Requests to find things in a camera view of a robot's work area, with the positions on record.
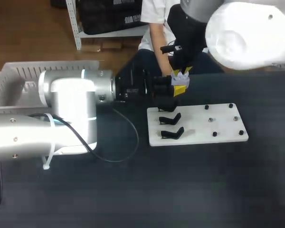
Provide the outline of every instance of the white cylinder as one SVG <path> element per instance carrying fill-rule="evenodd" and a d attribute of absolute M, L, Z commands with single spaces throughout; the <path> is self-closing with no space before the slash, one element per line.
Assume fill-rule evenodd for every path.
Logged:
<path fill-rule="evenodd" d="M 208 22 L 206 42 L 219 63 L 235 70 L 285 64 L 285 15 L 274 6 L 224 4 Z"/>

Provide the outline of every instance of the dark pants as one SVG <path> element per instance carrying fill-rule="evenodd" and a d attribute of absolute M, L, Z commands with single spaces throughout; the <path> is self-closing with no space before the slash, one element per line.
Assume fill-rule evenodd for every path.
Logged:
<path fill-rule="evenodd" d="M 135 56 L 118 72 L 117 76 L 129 78 L 131 80 L 131 71 L 135 67 L 143 68 L 150 75 L 162 76 L 162 71 L 157 63 L 155 53 L 141 49 Z M 223 73 L 224 71 L 216 64 L 208 54 L 201 52 L 193 62 L 193 68 L 190 75 Z"/>

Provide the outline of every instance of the white shirt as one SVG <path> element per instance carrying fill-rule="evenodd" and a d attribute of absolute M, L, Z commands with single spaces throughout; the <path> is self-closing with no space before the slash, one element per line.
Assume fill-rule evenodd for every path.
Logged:
<path fill-rule="evenodd" d="M 156 23 L 164 25 L 164 34 L 166 37 L 166 42 L 168 44 L 173 44 L 175 36 L 172 33 L 167 20 L 169 16 L 170 9 L 173 5 L 180 4 L 181 0 L 143 0 L 142 1 L 142 16 L 141 21 L 147 23 Z M 142 38 L 138 49 L 148 49 L 153 50 L 150 29 L 147 30 Z"/>

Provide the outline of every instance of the metal shelf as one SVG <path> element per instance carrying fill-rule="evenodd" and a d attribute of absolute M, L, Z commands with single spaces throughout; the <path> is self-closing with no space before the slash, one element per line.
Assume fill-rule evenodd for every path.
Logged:
<path fill-rule="evenodd" d="M 145 32 L 148 30 L 149 26 L 144 25 L 136 28 L 129 28 L 125 30 L 115 31 L 115 32 L 108 32 L 103 34 L 96 34 L 96 35 L 88 35 L 81 31 L 79 33 L 80 38 L 99 38 L 99 37 L 139 37 L 143 36 Z"/>
<path fill-rule="evenodd" d="M 103 34 L 88 35 L 81 30 L 77 23 L 76 17 L 76 0 L 66 0 L 67 11 L 70 17 L 71 26 L 74 34 L 77 50 L 81 50 L 81 39 L 82 38 L 101 38 L 101 37 L 139 37 L 143 36 L 148 29 L 148 25 L 140 26 L 136 28 L 130 28 L 115 32 L 108 32 Z"/>

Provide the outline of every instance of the bolt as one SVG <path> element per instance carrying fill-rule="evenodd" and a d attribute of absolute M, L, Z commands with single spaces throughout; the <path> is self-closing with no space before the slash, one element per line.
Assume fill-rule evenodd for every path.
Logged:
<path fill-rule="evenodd" d="M 99 101 L 101 101 L 101 102 L 105 101 L 105 96 L 99 97 Z"/>

